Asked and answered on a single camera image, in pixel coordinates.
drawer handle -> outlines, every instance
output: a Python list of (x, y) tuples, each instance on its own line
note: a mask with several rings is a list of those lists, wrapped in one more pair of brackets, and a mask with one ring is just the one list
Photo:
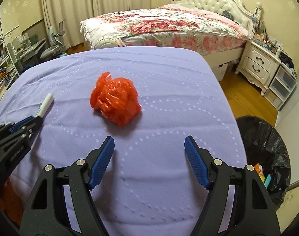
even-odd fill
[(256, 60), (259, 60), (259, 59), (262, 61), (262, 64), (264, 64), (263, 59), (261, 59), (260, 57), (256, 57)]
[(260, 72), (260, 69), (255, 70), (254, 65), (252, 65), (252, 67), (253, 67), (253, 70), (254, 70), (254, 71), (256, 71), (256, 72)]

metal screw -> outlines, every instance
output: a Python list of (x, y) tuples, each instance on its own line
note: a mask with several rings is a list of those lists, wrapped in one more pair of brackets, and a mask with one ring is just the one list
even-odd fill
[(248, 164), (248, 165), (247, 165), (247, 169), (250, 170), (250, 171), (253, 171), (253, 170), (254, 170), (254, 167), (253, 167), (252, 165)]
[(76, 164), (79, 165), (79, 166), (82, 166), (84, 163), (85, 163), (85, 160), (84, 160), (84, 159), (79, 159), (79, 160), (77, 160), (77, 162), (76, 162)]
[(222, 165), (222, 164), (223, 164), (223, 162), (222, 162), (220, 159), (215, 159), (215, 160), (214, 160), (214, 163), (215, 163), (216, 165)]
[(47, 165), (47, 166), (45, 166), (45, 171), (50, 171), (52, 169), (52, 165)]

curtain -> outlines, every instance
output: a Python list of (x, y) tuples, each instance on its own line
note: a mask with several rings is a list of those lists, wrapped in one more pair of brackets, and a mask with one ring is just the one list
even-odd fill
[(64, 21), (64, 45), (68, 48), (82, 43), (80, 22), (105, 13), (149, 8), (150, 0), (41, 0), (46, 29), (59, 30)]

white headboard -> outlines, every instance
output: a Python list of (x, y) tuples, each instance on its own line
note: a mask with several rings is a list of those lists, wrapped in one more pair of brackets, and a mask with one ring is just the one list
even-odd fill
[[(234, 21), (247, 29), (251, 34), (252, 13), (246, 10), (242, 0), (173, 0), (172, 3), (182, 5), (191, 9), (202, 9), (216, 12), (222, 15), (223, 11), (229, 11), (234, 17)], [(262, 5), (258, 2), (257, 8), (261, 9)]]

lavender tablecloth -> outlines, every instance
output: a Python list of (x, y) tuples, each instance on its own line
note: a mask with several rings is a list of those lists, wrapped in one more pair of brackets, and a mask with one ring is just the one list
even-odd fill
[[(118, 128), (89, 105), (99, 75), (134, 82), (142, 113)], [(35, 115), (48, 93), (54, 103), (34, 147), (11, 175), (23, 202), (46, 164), (71, 165), (99, 148), (106, 136), (115, 153), (92, 191), (111, 236), (190, 235), (206, 199), (184, 154), (192, 135), (214, 157), (244, 167), (246, 155), (229, 104), (205, 60), (186, 49), (122, 47), (55, 59), (23, 73), (0, 102), (0, 124)], [(230, 191), (221, 230), (232, 208)], [(70, 192), (67, 207), (78, 225)]]

